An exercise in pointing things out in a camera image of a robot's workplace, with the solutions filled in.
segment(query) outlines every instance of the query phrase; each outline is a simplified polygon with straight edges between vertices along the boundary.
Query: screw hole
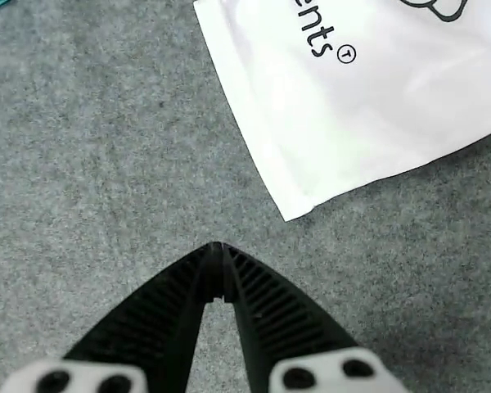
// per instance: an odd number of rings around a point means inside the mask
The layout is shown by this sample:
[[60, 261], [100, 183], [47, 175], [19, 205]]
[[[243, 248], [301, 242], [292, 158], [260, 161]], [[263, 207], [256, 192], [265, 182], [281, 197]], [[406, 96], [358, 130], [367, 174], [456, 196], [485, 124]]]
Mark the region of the screw hole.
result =
[[105, 379], [98, 387], [98, 393], [129, 393], [131, 380], [125, 375], [114, 375]]
[[290, 368], [284, 373], [284, 386], [287, 389], [309, 389], [317, 384], [314, 375], [305, 368]]
[[70, 375], [65, 370], [55, 370], [43, 376], [36, 386], [37, 393], [61, 393], [69, 384]]
[[348, 360], [343, 367], [345, 375], [350, 378], [367, 378], [375, 375], [373, 368], [362, 360]]

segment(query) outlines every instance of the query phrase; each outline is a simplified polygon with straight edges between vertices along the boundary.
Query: logo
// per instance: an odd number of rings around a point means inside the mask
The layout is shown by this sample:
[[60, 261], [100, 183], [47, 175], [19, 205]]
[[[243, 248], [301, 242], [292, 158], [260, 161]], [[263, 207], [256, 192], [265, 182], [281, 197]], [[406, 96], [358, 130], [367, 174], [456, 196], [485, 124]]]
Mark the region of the logo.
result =
[[415, 8], [427, 8], [444, 22], [454, 22], [464, 12], [467, 0], [400, 0]]

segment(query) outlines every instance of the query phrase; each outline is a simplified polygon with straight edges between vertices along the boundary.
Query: black lettering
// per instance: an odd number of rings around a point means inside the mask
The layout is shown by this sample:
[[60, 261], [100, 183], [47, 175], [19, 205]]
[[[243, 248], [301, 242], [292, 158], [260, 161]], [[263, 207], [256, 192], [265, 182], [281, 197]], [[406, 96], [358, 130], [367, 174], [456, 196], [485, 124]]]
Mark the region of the black lettering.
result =
[[314, 49], [311, 51], [311, 53], [315, 56], [315, 57], [322, 57], [324, 56], [324, 53], [326, 53], [326, 50], [329, 49], [330, 51], [333, 50], [333, 47], [330, 45], [330, 44], [325, 44], [322, 49], [320, 50], [320, 52], [317, 52], [315, 51]]
[[317, 27], [318, 25], [320, 25], [320, 23], [322, 23], [322, 15], [320, 15], [320, 12], [318, 12], [318, 6], [314, 6], [314, 7], [308, 8], [305, 11], [299, 12], [298, 16], [306, 16], [306, 15], [310, 14], [311, 12], [314, 12], [315, 14], [317, 14], [317, 21], [314, 23], [311, 23], [309, 25], [304, 26], [302, 28], [302, 31], [312, 29], [313, 27]]
[[324, 29], [324, 27], [322, 27], [318, 33], [311, 34], [308, 37], [308, 44], [313, 46], [313, 40], [318, 37], [323, 37], [324, 39], [326, 39], [327, 34], [329, 34], [331, 31], [335, 31], [335, 28], [333, 26], [328, 27], [327, 29]]

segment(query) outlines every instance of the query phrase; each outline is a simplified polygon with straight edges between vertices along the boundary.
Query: white plastic bag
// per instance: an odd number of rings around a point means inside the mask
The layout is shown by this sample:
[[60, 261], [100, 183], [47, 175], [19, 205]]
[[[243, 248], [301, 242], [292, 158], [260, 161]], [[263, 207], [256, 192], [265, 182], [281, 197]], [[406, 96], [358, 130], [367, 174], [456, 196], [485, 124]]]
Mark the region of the white plastic bag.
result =
[[491, 133], [491, 0], [198, 0], [284, 219]]

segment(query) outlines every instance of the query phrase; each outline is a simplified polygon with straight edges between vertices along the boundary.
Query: gray carpet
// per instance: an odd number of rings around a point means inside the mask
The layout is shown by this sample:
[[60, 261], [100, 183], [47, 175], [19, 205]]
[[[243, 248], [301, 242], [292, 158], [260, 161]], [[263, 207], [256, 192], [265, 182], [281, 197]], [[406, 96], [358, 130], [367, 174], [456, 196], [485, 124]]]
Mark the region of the gray carpet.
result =
[[[293, 280], [412, 391], [491, 392], [491, 137], [286, 224], [190, 1], [1, 8], [0, 385], [211, 240]], [[215, 303], [188, 391], [247, 390]]]

